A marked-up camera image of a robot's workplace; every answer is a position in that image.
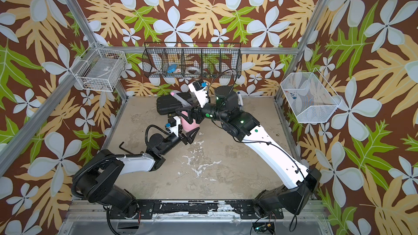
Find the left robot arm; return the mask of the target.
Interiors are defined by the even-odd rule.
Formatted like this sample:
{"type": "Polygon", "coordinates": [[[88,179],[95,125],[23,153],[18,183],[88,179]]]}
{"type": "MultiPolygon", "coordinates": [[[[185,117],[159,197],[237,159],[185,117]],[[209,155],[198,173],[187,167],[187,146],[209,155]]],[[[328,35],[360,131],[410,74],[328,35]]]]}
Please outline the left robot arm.
{"type": "Polygon", "coordinates": [[[101,204],[108,213],[133,218],[139,212],[138,200],[115,184],[119,176],[158,170],[165,162],[164,155],[180,143],[193,143],[198,131],[196,121],[189,123],[181,116],[170,117],[165,128],[149,125],[145,130],[145,152],[100,151],[73,176],[72,195],[101,204]]]}

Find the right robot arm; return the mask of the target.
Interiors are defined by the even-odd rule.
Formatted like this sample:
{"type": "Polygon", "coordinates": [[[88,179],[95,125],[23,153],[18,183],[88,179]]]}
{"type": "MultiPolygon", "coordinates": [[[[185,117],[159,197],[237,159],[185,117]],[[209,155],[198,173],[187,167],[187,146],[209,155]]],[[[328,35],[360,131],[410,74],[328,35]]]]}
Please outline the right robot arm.
{"type": "Polygon", "coordinates": [[[259,120],[241,109],[242,95],[234,92],[232,87],[216,88],[214,103],[210,101],[206,83],[192,83],[189,90],[197,99],[194,103],[176,93],[172,95],[182,104],[176,111],[178,116],[188,124],[200,124],[204,119],[220,122],[225,132],[256,152],[282,180],[282,186],[264,190],[254,199],[257,215],[263,218],[280,208],[299,215],[319,186],[320,171],[309,169],[280,147],[259,120]]]}

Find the blue white spray nozzle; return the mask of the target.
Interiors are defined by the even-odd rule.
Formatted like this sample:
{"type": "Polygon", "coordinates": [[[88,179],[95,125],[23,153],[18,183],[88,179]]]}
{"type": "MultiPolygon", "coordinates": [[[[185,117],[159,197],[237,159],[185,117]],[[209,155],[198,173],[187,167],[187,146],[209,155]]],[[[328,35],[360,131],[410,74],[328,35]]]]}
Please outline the blue white spray nozzle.
{"type": "Polygon", "coordinates": [[[237,92],[237,98],[238,98],[238,106],[239,107],[243,106],[243,98],[239,91],[237,92]]]}

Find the pink grey spray nozzle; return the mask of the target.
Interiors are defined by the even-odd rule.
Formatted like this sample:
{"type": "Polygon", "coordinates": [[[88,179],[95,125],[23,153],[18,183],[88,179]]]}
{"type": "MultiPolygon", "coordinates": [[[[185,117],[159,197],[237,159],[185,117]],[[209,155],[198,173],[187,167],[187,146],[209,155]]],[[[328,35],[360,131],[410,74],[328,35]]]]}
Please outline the pink grey spray nozzle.
{"type": "Polygon", "coordinates": [[[179,102],[186,103],[188,102],[192,96],[189,92],[171,92],[170,94],[174,99],[178,100],[179,102]]]}

